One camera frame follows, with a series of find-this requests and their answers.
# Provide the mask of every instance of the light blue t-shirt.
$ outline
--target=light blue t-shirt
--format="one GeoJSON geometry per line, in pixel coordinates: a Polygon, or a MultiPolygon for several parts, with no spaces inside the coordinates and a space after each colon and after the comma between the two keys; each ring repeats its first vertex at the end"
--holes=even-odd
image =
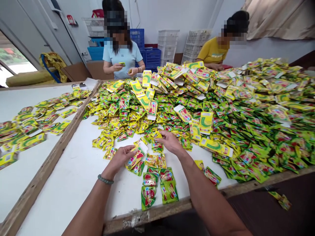
{"type": "Polygon", "coordinates": [[[131,42],[132,42],[131,52],[127,48],[122,48],[118,50],[117,55],[115,55],[113,51],[113,46],[110,42],[107,42],[107,45],[104,45],[103,53],[104,61],[111,62],[112,65],[119,62],[124,62],[126,65],[120,71],[114,72],[115,79],[130,78],[130,76],[127,75],[129,69],[135,67],[136,62],[143,60],[138,45],[134,41],[131,42]]]}

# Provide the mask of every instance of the yellow t-shirt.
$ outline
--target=yellow t-shirt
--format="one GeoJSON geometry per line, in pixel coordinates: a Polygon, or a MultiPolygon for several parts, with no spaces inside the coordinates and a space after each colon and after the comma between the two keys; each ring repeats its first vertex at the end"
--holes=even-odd
{"type": "Polygon", "coordinates": [[[219,45],[217,37],[214,37],[203,45],[197,58],[204,63],[219,63],[225,59],[228,50],[229,46],[219,45]]]}

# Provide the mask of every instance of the beige curtain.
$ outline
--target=beige curtain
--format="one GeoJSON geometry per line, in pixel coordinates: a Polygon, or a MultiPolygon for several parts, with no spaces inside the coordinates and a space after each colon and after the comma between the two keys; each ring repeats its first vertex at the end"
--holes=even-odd
{"type": "Polygon", "coordinates": [[[242,9],[250,15],[248,40],[315,38],[314,0],[246,0],[242,9]]]}

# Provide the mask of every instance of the white plastic crate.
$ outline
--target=white plastic crate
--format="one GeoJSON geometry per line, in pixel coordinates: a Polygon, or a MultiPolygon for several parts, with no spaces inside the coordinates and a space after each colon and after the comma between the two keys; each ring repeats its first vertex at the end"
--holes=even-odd
{"type": "Polygon", "coordinates": [[[176,46],[178,40],[179,30],[159,30],[158,45],[161,46],[176,46]]]}
{"type": "Polygon", "coordinates": [[[171,62],[173,63],[174,62],[174,58],[171,58],[171,59],[162,59],[161,60],[161,66],[165,66],[167,62],[171,62]]]}
{"type": "Polygon", "coordinates": [[[175,57],[176,46],[157,46],[161,50],[161,59],[171,59],[175,57]]]}
{"type": "Polygon", "coordinates": [[[209,40],[210,35],[211,30],[209,29],[189,31],[186,44],[203,45],[209,40]]]}
{"type": "Polygon", "coordinates": [[[183,64],[184,61],[195,62],[195,60],[196,60],[196,58],[192,58],[192,57],[183,55],[183,59],[181,60],[181,64],[183,64]]]}
{"type": "Polygon", "coordinates": [[[202,46],[195,46],[192,44],[186,44],[184,55],[192,58],[196,58],[199,55],[202,46]]]}
{"type": "Polygon", "coordinates": [[[104,18],[82,18],[90,37],[104,37],[104,18]]]}

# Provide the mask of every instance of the wooden frame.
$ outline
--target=wooden frame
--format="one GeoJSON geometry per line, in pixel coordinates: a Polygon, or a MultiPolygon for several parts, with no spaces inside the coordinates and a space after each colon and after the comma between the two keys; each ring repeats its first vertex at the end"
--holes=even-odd
{"type": "MultiPolygon", "coordinates": [[[[54,86],[66,85],[73,83],[63,83],[55,84],[54,86]]],[[[75,117],[73,118],[71,124],[67,127],[66,131],[62,134],[59,141],[56,143],[43,165],[40,167],[32,181],[29,183],[25,191],[20,196],[17,203],[14,205],[8,216],[5,218],[4,222],[0,225],[0,235],[1,236],[15,236],[21,227],[25,217],[36,201],[40,191],[45,185],[47,179],[55,168],[58,160],[60,159],[63,151],[71,140],[73,134],[75,133],[77,127],[79,126],[82,117],[85,113],[85,107],[91,102],[91,98],[94,94],[98,92],[99,87],[103,84],[102,81],[98,80],[97,85],[94,87],[92,94],[88,97],[83,105],[79,108],[75,117]]]]}
{"type": "MultiPolygon", "coordinates": [[[[262,184],[259,184],[257,181],[249,181],[243,184],[236,184],[221,189],[220,192],[224,197],[230,198],[313,172],[315,172],[315,166],[310,166],[309,168],[299,170],[299,175],[288,170],[282,173],[271,175],[270,178],[262,184]]],[[[180,213],[182,211],[189,210],[191,208],[192,204],[190,198],[187,198],[176,203],[153,207],[147,211],[137,211],[131,215],[120,216],[105,223],[103,234],[110,234],[124,229],[140,226],[170,215],[180,213]]]]}
{"type": "MultiPolygon", "coordinates": [[[[54,87],[69,85],[71,83],[62,84],[51,84],[51,85],[39,85],[39,86],[24,86],[24,87],[12,87],[12,88],[1,88],[3,90],[15,90],[15,89],[31,89],[31,88],[42,88],[42,87],[54,87]]],[[[92,96],[98,91],[99,87],[103,84],[103,81],[98,81],[96,87],[93,89],[92,96]]],[[[22,225],[24,219],[26,218],[32,205],[35,203],[40,191],[42,190],[44,184],[52,173],[55,165],[60,159],[64,149],[71,140],[73,134],[75,133],[78,125],[81,122],[81,118],[84,115],[85,107],[90,103],[92,96],[84,101],[77,114],[75,115],[73,121],[68,126],[66,132],[61,136],[60,140],[57,142],[55,147],[50,152],[49,156],[36,173],[33,180],[30,182],[26,190],[23,192],[18,202],[14,205],[13,209],[6,217],[3,223],[0,224],[0,235],[1,236],[15,236],[18,232],[20,226],[22,225]]],[[[263,184],[259,184],[256,181],[249,181],[243,184],[237,184],[224,189],[220,192],[226,197],[232,197],[240,195],[243,193],[250,192],[255,189],[266,187],[268,185],[276,184],[285,180],[293,179],[305,174],[315,172],[315,166],[310,166],[309,168],[299,170],[299,175],[291,172],[285,171],[282,173],[271,175],[270,178],[263,184]]],[[[147,211],[137,211],[130,215],[122,215],[117,218],[112,219],[105,223],[103,234],[109,234],[118,232],[124,229],[140,226],[170,215],[174,215],[185,210],[191,209],[192,204],[190,198],[183,199],[179,202],[153,207],[147,211]]]]}

